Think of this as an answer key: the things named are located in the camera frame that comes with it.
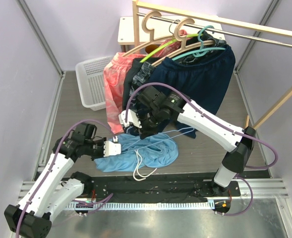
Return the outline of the light blue wire hanger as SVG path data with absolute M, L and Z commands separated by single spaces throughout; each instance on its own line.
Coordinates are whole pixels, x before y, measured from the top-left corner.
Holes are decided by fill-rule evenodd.
M 138 136 L 131 134 L 120 134 L 118 136 L 118 142 L 121 144 L 121 153 L 124 154 L 145 149 L 156 152 L 161 152 L 162 150 L 178 152 L 177 144 L 173 138 L 181 135 L 188 135 L 194 131 L 194 128 L 186 127 L 178 130 L 160 132 L 156 135 L 146 137 L 145 139 L 140 139 Z

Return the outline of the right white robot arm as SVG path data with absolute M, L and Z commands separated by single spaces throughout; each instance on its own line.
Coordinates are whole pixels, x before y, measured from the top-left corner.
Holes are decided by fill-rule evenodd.
M 244 171 L 254 148 L 255 130 L 245 129 L 227 123 L 217 116 L 199 107 L 188 96 L 172 91 L 169 95 L 148 86 L 137 97 L 139 103 L 148 108 L 148 113 L 141 116 L 141 138 L 153 135 L 165 120 L 174 120 L 185 124 L 210 137 L 225 150 L 226 154 L 211 182 L 211 190 L 217 195 L 224 195 L 231 180 Z

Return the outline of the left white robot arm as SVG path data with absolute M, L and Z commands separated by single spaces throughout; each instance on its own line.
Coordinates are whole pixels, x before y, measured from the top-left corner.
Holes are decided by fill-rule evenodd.
M 56 217 L 72 200 L 92 194 L 92 178 L 81 172 L 73 173 L 62 188 L 56 188 L 81 156 L 103 154 L 105 139 L 94 141 L 96 131 L 94 120 L 83 120 L 56 141 L 49 161 L 32 188 L 17 205 L 8 205 L 4 211 L 9 229 L 16 237 L 45 238 Z

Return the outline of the light blue shorts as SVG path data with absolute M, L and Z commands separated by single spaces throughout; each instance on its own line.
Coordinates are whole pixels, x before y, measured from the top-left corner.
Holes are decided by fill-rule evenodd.
M 158 168 L 172 164 L 178 157 L 178 152 L 162 150 L 132 151 L 115 156 L 95 159 L 96 168 L 102 172 L 132 172 L 136 181 L 145 180 Z

